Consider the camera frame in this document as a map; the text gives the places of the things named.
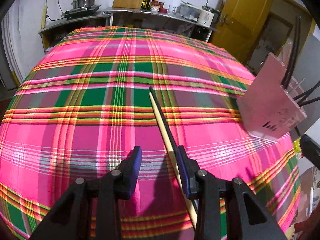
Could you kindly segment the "steel kitchen shelf table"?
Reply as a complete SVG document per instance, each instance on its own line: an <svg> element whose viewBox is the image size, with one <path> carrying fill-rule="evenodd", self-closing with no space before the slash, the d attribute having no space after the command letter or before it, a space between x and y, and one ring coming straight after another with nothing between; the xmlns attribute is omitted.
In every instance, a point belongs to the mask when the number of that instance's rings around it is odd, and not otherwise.
<svg viewBox="0 0 320 240"><path fill-rule="evenodd" d="M213 27L188 20L180 14L113 7L104 9L102 13L109 17L110 26L165 31L204 42L208 42L213 33L219 32Z"/></svg>

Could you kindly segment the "black induction cooker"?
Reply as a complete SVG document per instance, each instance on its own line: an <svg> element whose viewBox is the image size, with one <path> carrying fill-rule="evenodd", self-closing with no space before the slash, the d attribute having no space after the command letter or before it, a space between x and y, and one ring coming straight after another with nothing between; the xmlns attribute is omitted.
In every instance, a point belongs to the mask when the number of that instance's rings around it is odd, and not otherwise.
<svg viewBox="0 0 320 240"><path fill-rule="evenodd" d="M70 11L67 10L62 14L62 17L66 19L85 17L88 15L94 14L99 10L99 8L100 8L100 5L93 5L89 7L72 9Z"/></svg>

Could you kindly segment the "yellow wooden door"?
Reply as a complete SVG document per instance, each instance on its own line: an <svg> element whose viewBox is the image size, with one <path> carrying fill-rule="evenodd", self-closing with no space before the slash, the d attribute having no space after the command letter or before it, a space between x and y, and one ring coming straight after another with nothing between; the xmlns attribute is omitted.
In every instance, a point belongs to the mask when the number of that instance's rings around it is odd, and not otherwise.
<svg viewBox="0 0 320 240"><path fill-rule="evenodd" d="M226 0L210 42L228 51L242 64L251 57L254 43L273 0Z"/></svg>

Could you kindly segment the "white electric kettle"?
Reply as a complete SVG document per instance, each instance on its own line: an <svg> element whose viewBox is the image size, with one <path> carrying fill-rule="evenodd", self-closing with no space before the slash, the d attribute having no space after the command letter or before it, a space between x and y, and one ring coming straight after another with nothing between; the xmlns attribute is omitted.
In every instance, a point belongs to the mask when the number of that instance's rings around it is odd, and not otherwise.
<svg viewBox="0 0 320 240"><path fill-rule="evenodd" d="M201 10L199 18L197 20L197 23L206 26L206 27L211 27L213 19L214 19L214 12L207 11L207 10Z"/></svg>

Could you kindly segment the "pink plaid tablecloth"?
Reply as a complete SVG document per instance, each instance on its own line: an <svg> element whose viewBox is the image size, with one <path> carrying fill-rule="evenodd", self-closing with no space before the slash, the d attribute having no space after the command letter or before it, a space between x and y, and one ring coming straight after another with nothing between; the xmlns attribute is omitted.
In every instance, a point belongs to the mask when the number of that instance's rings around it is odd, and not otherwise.
<svg viewBox="0 0 320 240"><path fill-rule="evenodd" d="M282 230L300 199L289 135L250 137L236 100L254 76L210 43L126 27L70 32L27 75L1 123L1 219L28 239L76 178L102 177L136 146L135 194L121 201L125 239L192 239L193 225L149 98L175 141L214 176L242 178Z"/></svg>

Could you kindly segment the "clear plastic container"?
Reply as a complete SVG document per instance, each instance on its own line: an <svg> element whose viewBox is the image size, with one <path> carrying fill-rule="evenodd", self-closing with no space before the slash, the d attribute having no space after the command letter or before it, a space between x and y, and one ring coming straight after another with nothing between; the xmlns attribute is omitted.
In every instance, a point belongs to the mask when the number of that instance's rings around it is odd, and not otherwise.
<svg viewBox="0 0 320 240"><path fill-rule="evenodd" d="M176 9L176 13L180 14L183 18L197 22L201 13L201 8L188 2L182 1Z"/></svg>

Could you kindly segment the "cream bamboo chopstick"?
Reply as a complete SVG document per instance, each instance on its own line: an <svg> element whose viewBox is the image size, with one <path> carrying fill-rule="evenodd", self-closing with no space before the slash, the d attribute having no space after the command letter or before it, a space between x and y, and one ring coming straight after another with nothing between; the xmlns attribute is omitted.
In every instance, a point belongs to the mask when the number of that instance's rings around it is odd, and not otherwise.
<svg viewBox="0 0 320 240"><path fill-rule="evenodd" d="M178 165L177 165L176 157L175 157L175 154L174 154L174 146L172 145L172 143L170 141L169 133L167 132L167 129L166 129L165 124L164 124L164 120L163 120L163 118L161 116L161 113L160 113L161 108L157 106L156 99L152 95L151 92L149 92L149 97L150 97L150 101L151 101L151 104L152 104L152 109L153 109L153 112L154 112L154 115L155 115L159 130L160 130L161 136L163 138L163 142L164 142L165 148L167 150L167 153L169 155L172 168L173 168L174 173L175 173L175 177L176 177L177 183L178 183L178 185L179 185L179 187L180 187L180 189L181 189L181 191L183 193L183 187L182 187L182 182L181 182L181 179L180 179L180 173L179 173L179 170L178 170ZM186 198L184 193L183 193L183 198L184 198L185 204L187 206L187 210L188 210L190 221L191 221L191 223L193 225L193 228L195 230L196 229L196 222L197 222L197 213L196 213L195 207L193 206L192 201L188 200Z"/></svg>

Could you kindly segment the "red lidded jar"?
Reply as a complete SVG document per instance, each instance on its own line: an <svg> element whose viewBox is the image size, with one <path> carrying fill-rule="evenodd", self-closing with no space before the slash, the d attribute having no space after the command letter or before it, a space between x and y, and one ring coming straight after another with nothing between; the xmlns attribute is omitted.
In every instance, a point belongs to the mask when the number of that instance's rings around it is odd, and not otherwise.
<svg viewBox="0 0 320 240"><path fill-rule="evenodd" d="M152 0L149 5L150 11L160 12L163 8L164 2L159 2L158 0Z"/></svg>

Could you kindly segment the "low wooden cabinet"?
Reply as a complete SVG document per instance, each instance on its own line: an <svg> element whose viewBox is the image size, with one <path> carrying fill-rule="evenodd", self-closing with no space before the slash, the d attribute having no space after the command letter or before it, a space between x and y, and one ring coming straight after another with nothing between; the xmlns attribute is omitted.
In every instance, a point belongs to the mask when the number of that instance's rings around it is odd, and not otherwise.
<svg viewBox="0 0 320 240"><path fill-rule="evenodd" d="M38 33L42 40L44 53L48 53L62 39L75 29L84 27L105 27L110 25L111 14L98 11L96 14L74 19L62 19L51 23Z"/></svg>

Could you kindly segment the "pink utensil holder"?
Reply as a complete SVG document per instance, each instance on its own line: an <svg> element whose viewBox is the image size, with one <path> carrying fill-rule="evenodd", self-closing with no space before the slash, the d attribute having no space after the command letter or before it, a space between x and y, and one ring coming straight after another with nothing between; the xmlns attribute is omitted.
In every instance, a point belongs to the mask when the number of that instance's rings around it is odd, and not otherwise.
<svg viewBox="0 0 320 240"><path fill-rule="evenodd" d="M281 85L284 74L283 62L270 53L255 80L236 100L249 135L278 142L307 118L304 109Z"/></svg>

